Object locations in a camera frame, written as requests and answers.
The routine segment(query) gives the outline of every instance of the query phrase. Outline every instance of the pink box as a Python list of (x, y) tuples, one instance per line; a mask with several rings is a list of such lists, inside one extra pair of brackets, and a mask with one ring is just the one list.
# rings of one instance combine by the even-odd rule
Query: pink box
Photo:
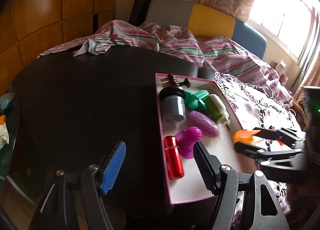
[[(170, 204), (182, 204), (188, 202), (199, 201), (212, 197), (212, 193), (206, 189), (202, 177), (200, 175), (199, 169), (196, 165), (194, 159), (185, 159), (182, 158), (183, 168), (184, 168), (184, 177), (178, 180), (170, 180), (168, 177), (167, 162), (164, 152), (164, 137), (168, 135), (175, 135), (177, 132), (188, 128), (186, 122), (182, 124), (166, 123), (162, 121), (161, 118), (161, 103), (158, 98), (158, 94), (163, 88), (162, 83), (160, 82), (161, 78), (166, 77), (167, 74), (158, 74), (156, 73), (156, 91), (157, 91), (157, 108), (158, 108), (158, 117), (160, 125), (160, 135), (161, 135), (161, 147), (162, 147), (162, 157), (164, 165), (164, 177), (165, 177), (165, 188), (167, 191), (167, 198)], [(185, 76), (176, 75), (178, 82), (182, 82)], [(207, 148), (208, 152), (212, 155), (218, 157), (222, 164), (228, 164), (237, 171), (245, 173), (253, 173), (257, 166), (253, 159), (245, 157), (236, 153), (233, 150), (233, 141), (232, 136), (235, 132), (242, 130), (242, 126), (233, 112), (229, 102), (222, 94), (221, 90), (218, 88), (217, 84), (214, 81), (200, 79), (200, 78), (191, 78), (191, 87), (185, 88), (186, 91), (195, 93), (201, 89), (208, 90), (210, 94), (218, 95), (221, 100), (224, 102), (227, 112), (229, 113), (230, 127), (231, 131), (228, 132), (227, 128), (223, 127), (221, 124), (219, 126), (219, 136), (216, 138), (208, 138), (203, 136), (201, 141), (204, 146)]]

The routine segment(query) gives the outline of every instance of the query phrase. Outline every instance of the gray cup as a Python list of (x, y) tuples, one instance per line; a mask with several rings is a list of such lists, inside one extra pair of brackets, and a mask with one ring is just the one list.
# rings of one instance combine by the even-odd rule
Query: gray cup
[(168, 96), (162, 103), (164, 121), (175, 123), (186, 119), (186, 109), (181, 96)]

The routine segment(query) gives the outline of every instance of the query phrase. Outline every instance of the small box on windowsill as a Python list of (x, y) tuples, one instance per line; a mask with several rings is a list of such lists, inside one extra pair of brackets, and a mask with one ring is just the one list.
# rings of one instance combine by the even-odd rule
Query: small box on windowsill
[(282, 72), (279, 78), (281, 86), (284, 86), (287, 83), (288, 79), (288, 76), (284, 72)]
[(279, 77), (281, 76), (281, 74), (283, 73), (284, 68), (286, 67), (286, 63), (284, 63), (283, 60), (280, 61), (280, 63), (277, 63), (275, 66), (275, 70), (278, 72)]

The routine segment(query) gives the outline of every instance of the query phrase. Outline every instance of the red cylinder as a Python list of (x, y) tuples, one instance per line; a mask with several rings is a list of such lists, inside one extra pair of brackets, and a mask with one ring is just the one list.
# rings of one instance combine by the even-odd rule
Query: red cylinder
[(170, 179), (179, 179), (184, 176), (181, 156), (178, 151), (176, 138), (166, 136), (164, 139), (165, 157), (167, 159), (168, 174)]

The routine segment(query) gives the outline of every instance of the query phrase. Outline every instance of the pink striped blanket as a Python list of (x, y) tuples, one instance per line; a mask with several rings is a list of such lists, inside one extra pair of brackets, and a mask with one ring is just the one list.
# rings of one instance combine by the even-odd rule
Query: pink striped blanket
[(168, 53), (193, 62), (198, 67), (231, 74), (244, 83), (261, 86), (268, 96), (288, 107), (292, 105), (292, 97), (280, 85), (278, 73), (268, 63), (224, 36), (197, 39), (190, 30), (178, 26), (166, 29), (155, 23), (143, 23), (135, 27), (121, 20), (113, 20), (91, 36), (55, 46), (38, 57), (79, 45), (82, 47), (74, 52), (74, 56), (85, 52), (96, 55), (105, 53), (112, 45), (129, 45)]

